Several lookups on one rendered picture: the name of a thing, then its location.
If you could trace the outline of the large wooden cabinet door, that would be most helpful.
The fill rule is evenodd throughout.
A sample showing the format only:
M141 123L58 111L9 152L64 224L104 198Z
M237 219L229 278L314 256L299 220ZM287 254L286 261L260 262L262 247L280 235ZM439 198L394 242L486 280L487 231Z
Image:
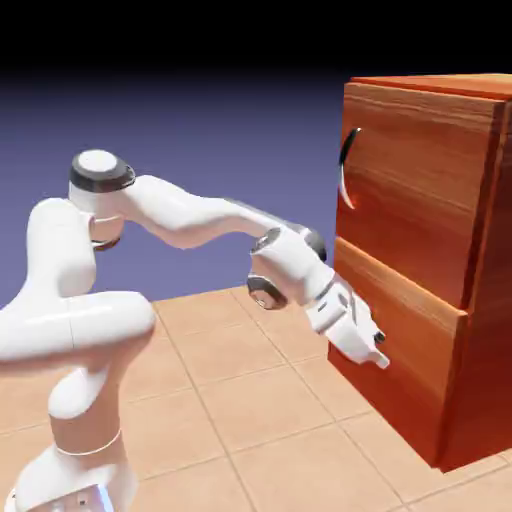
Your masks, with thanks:
M337 234L454 307L467 306L507 102L357 82L344 88L350 200Z

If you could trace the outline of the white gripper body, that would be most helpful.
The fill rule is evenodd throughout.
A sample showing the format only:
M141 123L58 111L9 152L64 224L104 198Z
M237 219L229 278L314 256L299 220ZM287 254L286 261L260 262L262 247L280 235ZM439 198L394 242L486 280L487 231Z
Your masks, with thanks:
M382 330L373 320L369 306L359 295L353 294L348 309L326 329L325 336L348 360L364 364L373 363L369 354L379 350L374 341L379 331Z

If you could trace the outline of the wooden cabinet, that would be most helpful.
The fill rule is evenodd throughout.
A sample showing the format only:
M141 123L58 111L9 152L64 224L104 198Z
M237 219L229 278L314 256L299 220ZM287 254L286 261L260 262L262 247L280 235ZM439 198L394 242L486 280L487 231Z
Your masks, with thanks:
M467 306L455 342L440 465L454 470L512 449L512 75L355 77L349 82L507 102L483 207Z

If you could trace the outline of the small wooden cabinet door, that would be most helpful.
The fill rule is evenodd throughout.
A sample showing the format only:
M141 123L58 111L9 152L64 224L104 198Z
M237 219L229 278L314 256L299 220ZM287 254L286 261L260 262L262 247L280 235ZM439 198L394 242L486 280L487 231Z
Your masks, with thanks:
M348 361L334 347L329 362L432 467L440 465L444 413L455 342L467 313L443 301L341 237L334 269L370 306L390 359L382 370Z

